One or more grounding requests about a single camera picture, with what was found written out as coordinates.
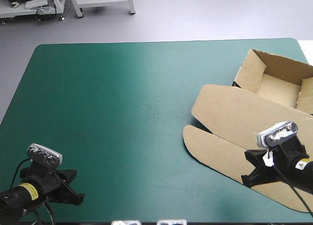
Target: yellow label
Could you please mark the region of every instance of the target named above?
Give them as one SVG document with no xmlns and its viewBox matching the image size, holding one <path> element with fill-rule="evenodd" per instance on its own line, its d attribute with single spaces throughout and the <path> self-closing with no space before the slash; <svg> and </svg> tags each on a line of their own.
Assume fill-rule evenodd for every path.
<svg viewBox="0 0 313 225">
<path fill-rule="evenodd" d="M 311 161 L 311 159 L 310 159 L 310 158 L 303 158 L 303 159 L 301 159 L 300 161 L 303 161 L 303 162 L 309 163 L 309 162 Z"/>
<path fill-rule="evenodd" d="M 24 183 L 20 184 L 19 186 L 25 188 L 29 192 L 32 201 L 36 200 L 39 197 L 39 194 L 38 194 L 36 188 L 33 185 L 31 185 L 30 183 L 24 182 Z"/>
</svg>

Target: black cable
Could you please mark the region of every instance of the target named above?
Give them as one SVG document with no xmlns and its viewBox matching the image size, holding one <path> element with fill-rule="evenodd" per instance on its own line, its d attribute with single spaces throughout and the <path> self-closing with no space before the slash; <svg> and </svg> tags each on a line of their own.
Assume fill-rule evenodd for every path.
<svg viewBox="0 0 313 225">
<path fill-rule="evenodd" d="M 44 18 L 40 19 L 38 17 L 38 10 L 37 10 L 36 15 L 35 15 L 36 20 L 41 21 L 41 22 L 42 21 L 49 21 L 49 20 L 52 20 L 52 19 L 54 19 L 56 17 L 56 15 L 57 15 L 57 7 L 56 7 L 56 5 L 54 3 L 54 0 L 52 0 L 52 2 L 53 2 L 53 5 L 54 5 L 54 15 L 53 15 L 53 17 L 51 17 L 51 13 L 49 13 L 49 18 L 47 18 L 47 19 L 44 19 Z"/>
<path fill-rule="evenodd" d="M 52 208 L 51 208 L 51 206 L 48 204 L 48 201 L 47 201 L 47 200 L 44 201 L 44 207 L 47 209 L 48 214 L 50 215 L 51 224 L 52 224 L 52 225 L 55 225 L 55 217 L 54 217 Z"/>
<path fill-rule="evenodd" d="M 69 14 L 71 7 L 72 7 L 72 0 L 69 0 L 69 9 L 67 10 L 67 13 L 65 14 L 64 18 L 66 18 L 67 15 Z"/>
<path fill-rule="evenodd" d="M 42 219 L 41 219 L 41 217 L 40 217 L 40 215 L 39 215 L 37 210 L 32 209 L 29 212 L 33 212 L 36 215 L 38 225 L 43 225 Z"/>
<path fill-rule="evenodd" d="M 18 167 L 16 168 L 16 171 L 15 171 L 15 173 L 14 173 L 14 176 L 13 176 L 13 179 L 12 179 L 12 182 L 11 182 L 11 185 L 10 185 L 10 189 L 13 187 L 14 180 L 15 180 L 15 178 L 16 178 L 16 175 L 18 174 L 18 171 L 19 171 L 20 166 L 21 166 L 24 162 L 26 162 L 26 161 L 28 161 L 28 160 L 30 160 L 30 158 L 27 158 L 27 159 L 25 159 L 25 160 L 22 160 L 22 161 L 20 162 L 20 164 L 18 165 Z"/>
<path fill-rule="evenodd" d="M 306 207 L 306 209 L 308 210 L 308 212 L 310 213 L 310 215 L 313 218 L 313 212 L 311 211 L 311 209 L 309 208 L 308 204 L 304 201 L 304 199 L 301 197 L 301 195 L 296 191 L 296 189 L 294 188 L 294 186 L 292 186 L 292 184 L 289 182 L 289 180 L 280 172 L 280 170 L 273 165 L 274 169 L 277 171 L 277 173 L 283 178 L 283 180 L 289 185 L 289 187 L 294 191 L 294 193 L 298 196 L 298 198 L 301 200 L 301 202 L 304 204 L 304 206 Z"/>
</svg>

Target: gray floor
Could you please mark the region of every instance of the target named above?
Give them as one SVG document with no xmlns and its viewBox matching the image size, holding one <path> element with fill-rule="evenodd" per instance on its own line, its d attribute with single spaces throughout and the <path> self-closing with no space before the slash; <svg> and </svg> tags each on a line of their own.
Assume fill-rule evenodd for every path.
<svg viewBox="0 0 313 225">
<path fill-rule="evenodd" d="M 40 44 L 253 38 L 313 39 L 313 0 L 135 0 L 85 10 L 65 22 L 18 17 L 0 27 L 0 121 Z"/>
</svg>

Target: wire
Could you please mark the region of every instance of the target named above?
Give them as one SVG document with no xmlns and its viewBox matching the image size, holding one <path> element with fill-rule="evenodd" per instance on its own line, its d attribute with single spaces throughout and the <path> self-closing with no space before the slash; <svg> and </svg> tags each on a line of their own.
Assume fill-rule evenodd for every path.
<svg viewBox="0 0 313 225">
<path fill-rule="evenodd" d="M 276 165 L 273 165 L 273 167 L 277 171 L 277 173 L 283 178 L 283 180 L 289 185 L 289 187 L 294 191 L 294 193 L 298 196 L 298 198 L 301 200 L 301 202 L 304 204 L 304 206 L 306 207 L 306 209 L 308 210 L 308 212 L 310 213 L 310 215 L 313 218 L 313 213 L 310 210 L 308 204 L 304 201 L 304 199 L 301 197 L 301 195 L 296 191 L 294 186 L 292 186 L 292 184 L 289 182 L 289 180 L 280 172 L 280 170 L 276 167 Z"/>
<path fill-rule="evenodd" d="M 67 13 L 65 14 L 64 18 L 66 18 L 67 15 L 69 14 L 71 7 L 72 7 L 72 0 L 69 0 L 69 9 L 67 10 Z"/>
<path fill-rule="evenodd" d="M 40 214 L 38 213 L 37 210 L 32 209 L 32 210 L 30 210 L 29 212 L 33 212 L 33 213 L 36 215 L 36 218 L 37 218 L 37 222 L 36 222 L 36 223 L 38 223 L 38 225 L 43 225 L 42 219 L 41 219 Z"/>
<path fill-rule="evenodd" d="M 22 161 L 20 162 L 20 164 L 18 165 L 18 167 L 16 168 L 16 171 L 15 171 L 15 173 L 14 173 L 14 176 L 13 176 L 13 179 L 12 179 L 12 182 L 11 182 L 11 185 L 10 185 L 10 189 L 13 187 L 14 180 L 15 180 L 15 178 L 16 178 L 16 175 L 18 174 L 18 171 L 19 171 L 20 166 L 21 166 L 24 162 L 26 162 L 26 161 L 28 161 L 28 160 L 30 160 L 30 158 L 27 158 L 27 159 L 22 160 Z"/>
<path fill-rule="evenodd" d="M 48 204 L 48 201 L 47 201 L 47 200 L 44 201 L 44 207 L 46 208 L 46 210 L 48 211 L 48 214 L 50 215 L 51 224 L 52 224 L 52 225 L 55 225 L 55 217 L 54 217 L 52 208 L 51 208 L 51 206 Z"/>
<path fill-rule="evenodd" d="M 52 7 L 51 4 L 50 4 L 50 2 L 49 2 L 49 9 L 48 9 L 47 6 L 44 6 L 43 8 L 37 7 L 37 12 L 36 12 L 36 14 L 35 14 L 35 18 L 36 18 L 38 21 L 41 21 L 41 22 L 42 22 L 42 21 L 49 21 L 49 20 L 51 20 L 51 19 L 53 19 L 53 18 L 56 17 L 56 15 L 57 15 L 57 7 L 56 7 L 56 5 L 55 5 L 55 3 L 54 3 L 54 0 L 52 0 L 51 2 L 53 3 L 54 7 Z M 54 15 L 53 15 L 53 17 L 51 17 L 51 10 L 52 10 L 52 9 L 54 9 Z M 43 13 L 46 13 L 46 14 L 49 13 L 49 17 L 46 18 L 46 19 L 44 19 L 44 18 L 41 18 L 41 19 L 40 19 L 40 18 L 38 17 L 38 12 L 43 12 Z"/>
</svg>

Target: open cardboard box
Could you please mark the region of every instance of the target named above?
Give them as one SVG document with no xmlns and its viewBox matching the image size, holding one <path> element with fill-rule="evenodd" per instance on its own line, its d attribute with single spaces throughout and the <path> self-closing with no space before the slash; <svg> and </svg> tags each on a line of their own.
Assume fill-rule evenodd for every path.
<svg viewBox="0 0 313 225">
<path fill-rule="evenodd" d="M 193 116 L 212 134 L 186 126 L 184 142 L 200 162 L 242 183 L 241 175 L 250 174 L 254 168 L 245 159 L 245 150 L 258 149 L 255 133 L 275 123 L 295 122 L 300 141 L 313 157 L 312 113 L 313 67 L 250 50 L 232 87 L 205 85 L 193 106 Z M 282 182 L 257 185 L 252 189 L 289 208 L 307 212 Z M 298 191 L 312 207 L 313 195 Z"/>
<path fill-rule="evenodd" d="M 313 114 L 313 67 L 250 50 L 234 84 L 279 104 Z"/>
</svg>

